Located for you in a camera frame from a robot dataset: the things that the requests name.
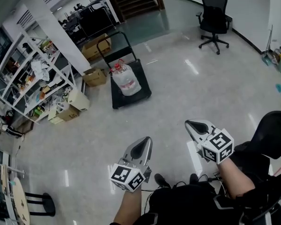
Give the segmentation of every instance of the plastic water jug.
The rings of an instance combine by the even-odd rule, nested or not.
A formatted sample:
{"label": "plastic water jug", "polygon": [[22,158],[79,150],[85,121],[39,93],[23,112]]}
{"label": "plastic water jug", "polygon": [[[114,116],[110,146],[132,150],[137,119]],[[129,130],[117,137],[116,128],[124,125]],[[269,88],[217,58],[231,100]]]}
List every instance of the plastic water jug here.
{"label": "plastic water jug", "polygon": [[139,81],[134,75],[134,72],[132,71],[131,67],[127,64],[120,64],[118,62],[114,66],[112,78],[114,82],[118,85],[118,87],[121,89],[124,96],[131,96],[141,90]]}

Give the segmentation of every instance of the human arm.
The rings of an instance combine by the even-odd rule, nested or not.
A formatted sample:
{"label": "human arm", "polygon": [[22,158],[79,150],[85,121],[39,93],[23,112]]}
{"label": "human arm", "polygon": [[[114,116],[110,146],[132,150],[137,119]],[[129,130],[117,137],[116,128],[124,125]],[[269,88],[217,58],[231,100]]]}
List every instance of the human arm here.
{"label": "human arm", "polygon": [[133,193],[125,191],[122,204],[113,220],[120,225],[133,225],[141,216],[141,186]]}
{"label": "human arm", "polygon": [[235,199],[238,195],[255,188],[252,180],[240,171],[230,158],[222,161],[218,168],[231,198]]}

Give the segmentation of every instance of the gray floor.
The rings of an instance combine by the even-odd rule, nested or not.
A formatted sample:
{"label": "gray floor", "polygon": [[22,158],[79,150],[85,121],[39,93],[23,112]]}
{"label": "gray floor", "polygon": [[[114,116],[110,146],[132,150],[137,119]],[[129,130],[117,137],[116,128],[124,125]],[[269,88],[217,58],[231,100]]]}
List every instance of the gray floor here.
{"label": "gray floor", "polygon": [[[51,194],[57,207],[55,217],[32,217],[32,224],[109,224],[123,191],[111,189],[108,165],[138,138],[151,136],[153,174],[161,173],[173,185],[197,171],[187,146],[186,119],[210,120],[240,144],[252,138],[267,112],[281,110],[275,87],[281,74],[236,34],[220,39],[230,43],[229,49],[220,45],[221,55],[213,44],[198,48],[198,28],[177,28],[140,43],[133,49],[152,90],[149,100],[113,110],[108,79],[106,85],[88,88],[92,104],[79,118],[58,125],[43,121],[24,142],[17,140],[14,151],[21,145],[17,166],[27,172],[22,179],[26,191]],[[106,68],[102,61],[98,65]],[[213,164],[200,162],[202,174],[215,171]],[[277,171],[281,159],[272,164]],[[143,188],[157,185],[151,178]],[[147,195],[143,192],[143,205]],[[37,206],[31,210],[41,211]]]}

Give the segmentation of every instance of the black shoe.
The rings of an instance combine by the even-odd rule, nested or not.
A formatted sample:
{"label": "black shoe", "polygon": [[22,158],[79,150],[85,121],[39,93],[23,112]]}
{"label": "black shoe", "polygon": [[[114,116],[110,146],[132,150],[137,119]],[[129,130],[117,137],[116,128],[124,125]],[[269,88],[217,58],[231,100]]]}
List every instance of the black shoe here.
{"label": "black shoe", "polygon": [[189,178],[189,184],[197,184],[199,182],[199,178],[197,176],[197,174],[193,173],[191,174],[190,178]]}
{"label": "black shoe", "polygon": [[164,177],[162,175],[160,175],[159,173],[156,173],[155,176],[155,182],[158,184],[158,186],[160,187],[166,187],[166,188],[170,188],[170,185],[165,181]]}

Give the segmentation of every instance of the chair base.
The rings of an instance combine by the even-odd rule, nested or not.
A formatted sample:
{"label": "chair base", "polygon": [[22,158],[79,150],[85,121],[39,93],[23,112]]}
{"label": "chair base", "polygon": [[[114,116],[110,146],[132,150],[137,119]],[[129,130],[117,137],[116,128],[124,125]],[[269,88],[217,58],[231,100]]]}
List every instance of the chair base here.
{"label": "chair base", "polygon": [[204,35],[201,36],[201,39],[205,39],[205,38],[207,38],[209,40],[204,42],[204,43],[202,43],[202,44],[200,44],[199,48],[202,48],[202,46],[205,45],[205,44],[214,43],[216,48],[217,48],[217,52],[216,52],[217,55],[220,55],[220,48],[219,48],[217,43],[226,44],[227,45],[226,47],[229,48],[229,43],[226,43],[226,42],[220,40],[219,37],[215,33],[212,34],[212,37],[204,36]]}

